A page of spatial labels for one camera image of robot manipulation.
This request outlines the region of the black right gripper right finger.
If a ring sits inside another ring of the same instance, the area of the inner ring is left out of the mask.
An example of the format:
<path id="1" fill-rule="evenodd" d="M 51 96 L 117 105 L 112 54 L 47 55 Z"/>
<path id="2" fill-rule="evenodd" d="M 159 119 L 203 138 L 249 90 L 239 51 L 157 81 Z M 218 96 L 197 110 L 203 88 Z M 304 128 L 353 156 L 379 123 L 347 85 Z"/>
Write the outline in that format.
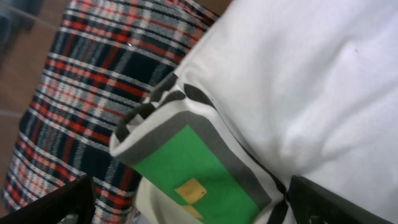
<path id="1" fill-rule="evenodd" d="M 389 221 L 299 176 L 290 181 L 287 198 L 297 223 L 388 224 Z"/>

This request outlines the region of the red navy plaid shirt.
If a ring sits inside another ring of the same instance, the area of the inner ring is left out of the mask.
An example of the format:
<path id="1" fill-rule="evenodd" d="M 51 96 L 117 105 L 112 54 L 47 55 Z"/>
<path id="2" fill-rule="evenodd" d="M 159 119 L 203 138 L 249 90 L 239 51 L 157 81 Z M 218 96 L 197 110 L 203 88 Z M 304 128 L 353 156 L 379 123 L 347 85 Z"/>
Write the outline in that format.
<path id="1" fill-rule="evenodd" d="M 88 174 L 93 223 L 128 222 L 139 175 L 109 154 L 111 134 L 217 18 L 196 1 L 72 1 L 20 121 L 1 189 L 6 210 Z"/>

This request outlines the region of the white pixel print t-shirt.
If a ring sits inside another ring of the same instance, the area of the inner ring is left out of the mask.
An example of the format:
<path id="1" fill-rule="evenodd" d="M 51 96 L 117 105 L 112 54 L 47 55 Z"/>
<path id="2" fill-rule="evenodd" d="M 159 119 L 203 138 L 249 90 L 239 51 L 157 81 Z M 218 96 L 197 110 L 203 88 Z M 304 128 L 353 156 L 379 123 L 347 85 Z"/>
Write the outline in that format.
<path id="1" fill-rule="evenodd" d="M 233 1 L 118 125 L 152 223 L 297 223 L 304 177 L 397 222 L 397 2 Z"/>

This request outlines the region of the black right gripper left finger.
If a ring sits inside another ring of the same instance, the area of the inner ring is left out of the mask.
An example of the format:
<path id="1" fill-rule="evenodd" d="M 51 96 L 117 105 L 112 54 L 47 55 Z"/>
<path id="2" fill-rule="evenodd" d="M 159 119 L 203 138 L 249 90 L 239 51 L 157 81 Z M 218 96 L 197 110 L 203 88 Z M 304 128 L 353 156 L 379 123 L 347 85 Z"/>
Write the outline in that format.
<path id="1" fill-rule="evenodd" d="M 95 185 L 84 175 L 1 218 L 1 223 L 91 223 Z"/>

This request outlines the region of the clear plastic storage container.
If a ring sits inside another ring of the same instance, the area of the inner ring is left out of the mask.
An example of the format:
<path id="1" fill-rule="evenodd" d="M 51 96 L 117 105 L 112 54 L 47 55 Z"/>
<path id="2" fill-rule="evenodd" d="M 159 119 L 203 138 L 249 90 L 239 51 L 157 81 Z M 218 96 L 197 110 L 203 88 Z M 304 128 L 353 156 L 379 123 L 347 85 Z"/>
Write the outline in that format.
<path id="1" fill-rule="evenodd" d="M 1 1 L 1 116 L 18 118 L 38 85 L 68 1 Z"/>

